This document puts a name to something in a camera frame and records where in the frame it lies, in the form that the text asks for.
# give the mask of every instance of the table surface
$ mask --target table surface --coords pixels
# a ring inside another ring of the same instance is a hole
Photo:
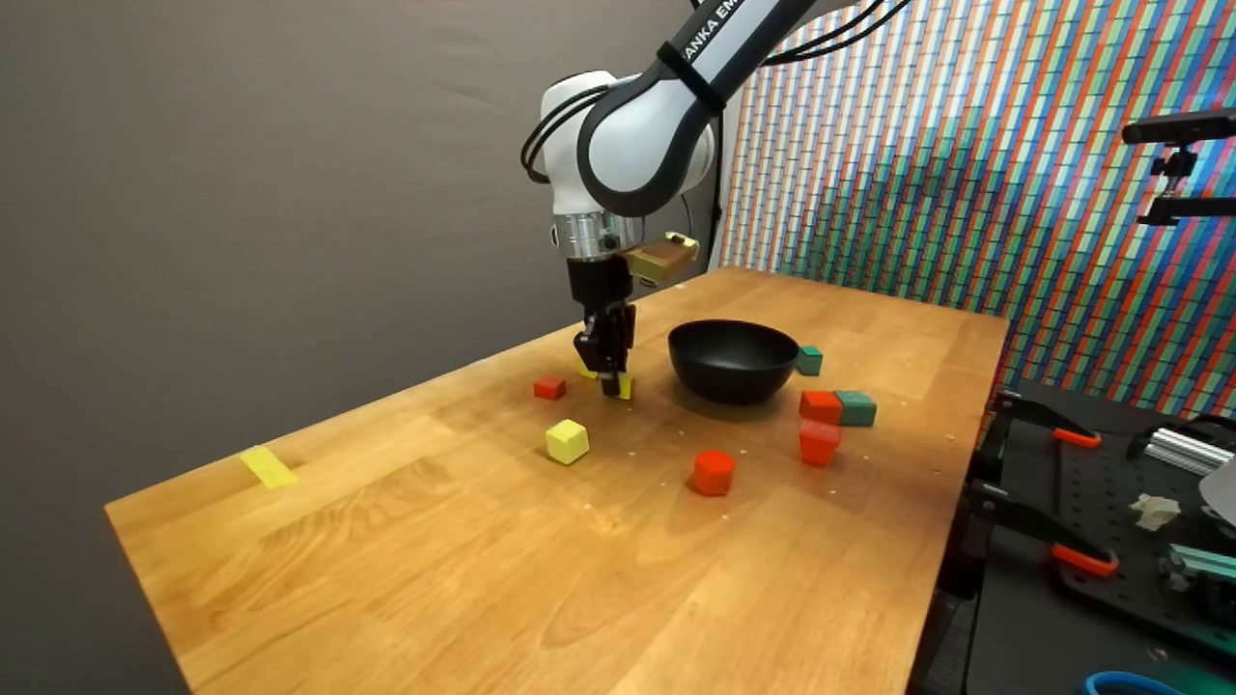
[[[1022,394],[1104,433],[1104,453],[1125,457],[1132,433],[1158,426],[1158,413],[1022,387]],[[1004,489],[1043,511],[1055,511],[1055,448],[1039,426],[1011,426],[1004,448]],[[1062,589],[1043,563],[1043,542],[993,527],[984,587],[975,619],[970,695],[1043,695],[1077,691],[1095,673],[1145,673],[1178,691],[1230,691],[1236,664],[1221,664],[1167,633],[1109,612]]]
[[[572,333],[107,500],[193,691],[903,691],[1010,325],[713,269],[639,302],[639,397]],[[739,318],[822,347],[768,406],[685,394],[670,327]],[[572,381],[537,400],[534,377]],[[834,466],[797,459],[802,387],[865,388]],[[542,433],[591,427],[556,466]],[[698,448],[731,497],[685,486]]]

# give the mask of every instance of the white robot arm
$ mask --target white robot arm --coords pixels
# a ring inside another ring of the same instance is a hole
[[[576,350],[607,394],[617,394],[635,342],[623,255],[645,238],[641,216],[702,181],[713,159],[712,118],[777,42],[810,10],[842,5],[854,0],[702,0],[645,72],[600,68],[545,89],[520,161],[534,181],[554,185],[556,242],[583,306]]]

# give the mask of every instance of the wooden table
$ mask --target wooden table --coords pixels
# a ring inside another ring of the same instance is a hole
[[[665,347],[698,318],[818,342],[822,374],[702,406]],[[628,406],[565,327],[271,440],[295,486],[228,457],[107,516],[193,691],[903,691],[1004,327],[720,269],[641,302]],[[834,466],[797,459],[802,387],[881,400]],[[576,466],[542,453],[560,417]],[[731,497],[685,486],[712,444]]]

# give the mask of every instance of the wooden block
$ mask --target wooden block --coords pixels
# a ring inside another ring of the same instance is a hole
[[[842,427],[838,426],[825,426],[825,419],[802,419],[798,426],[798,459],[807,466],[834,464],[838,448],[842,448]]]
[[[734,484],[734,457],[725,457],[724,448],[702,448],[697,457],[688,486],[702,497],[725,497],[731,484]]]
[[[877,400],[863,388],[838,388],[842,400],[842,426],[869,427],[877,426]]]
[[[802,388],[798,413],[807,419],[842,419],[842,397],[834,388]]]
[[[545,400],[560,400],[568,394],[568,381],[565,377],[537,377],[534,394]]]
[[[578,419],[560,419],[554,427],[545,427],[545,453],[550,459],[572,466],[576,459],[583,459],[591,448],[589,427]]]
[[[685,269],[693,269],[697,246],[662,238],[662,242],[645,242],[625,252],[625,269],[650,285],[670,285],[675,283]]]
[[[818,367],[822,367],[822,350],[814,342],[802,342],[798,360],[797,360],[797,370],[798,374],[818,374]]]

